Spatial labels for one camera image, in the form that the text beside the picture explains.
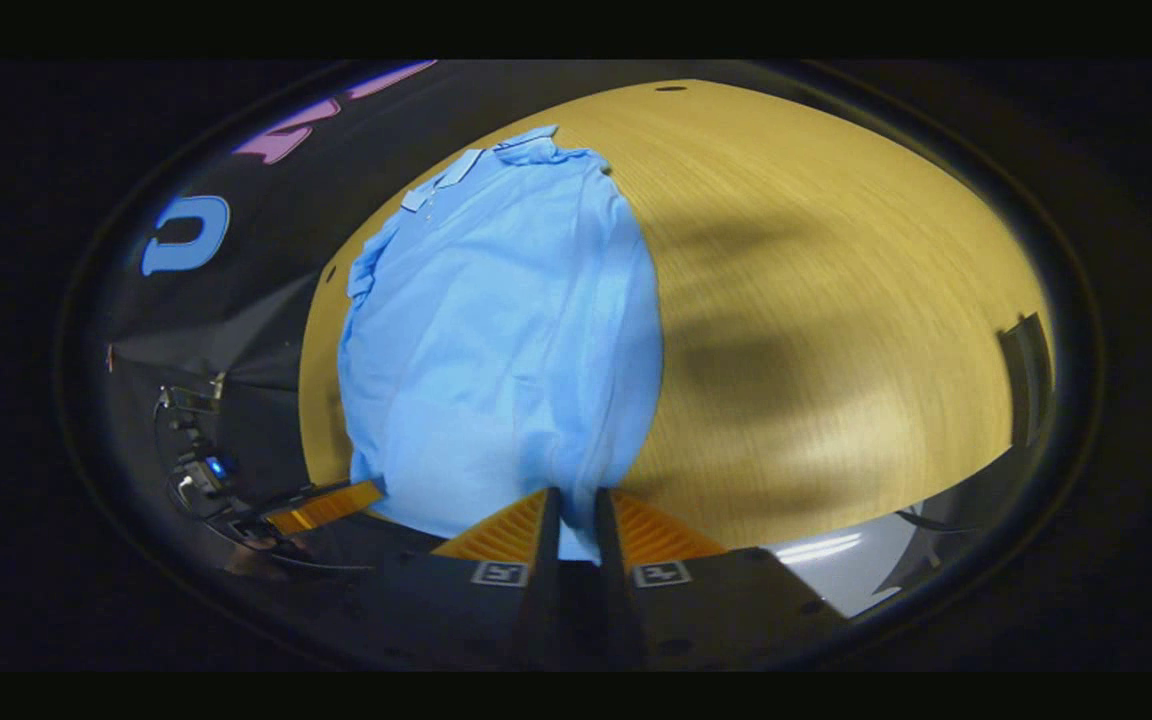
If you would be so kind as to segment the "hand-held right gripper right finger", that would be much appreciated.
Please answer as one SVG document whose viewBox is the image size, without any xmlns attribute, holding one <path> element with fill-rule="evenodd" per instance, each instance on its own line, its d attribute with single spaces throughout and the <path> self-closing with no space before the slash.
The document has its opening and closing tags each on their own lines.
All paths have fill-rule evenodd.
<svg viewBox="0 0 1152 720">
<path fill-rule="evenodd" d="M 608 647 L 617 669 L 812 664 L 851 621 L 768 550 L 732 550 L 622 488 L 599 488 Z"/>
</svg>

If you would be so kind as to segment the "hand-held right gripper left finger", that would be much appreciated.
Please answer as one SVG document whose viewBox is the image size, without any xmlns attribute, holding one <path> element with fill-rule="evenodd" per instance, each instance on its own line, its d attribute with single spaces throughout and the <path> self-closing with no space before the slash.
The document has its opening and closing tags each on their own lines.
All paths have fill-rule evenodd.
<svg viewBox="0 0 1152 720">
<path fill-rule="evenodd" d="M 361 641 L 426 669 L 547 669 L 558 659 L 561 493 L 540 488 L 361 583 Z"/>
</svg>

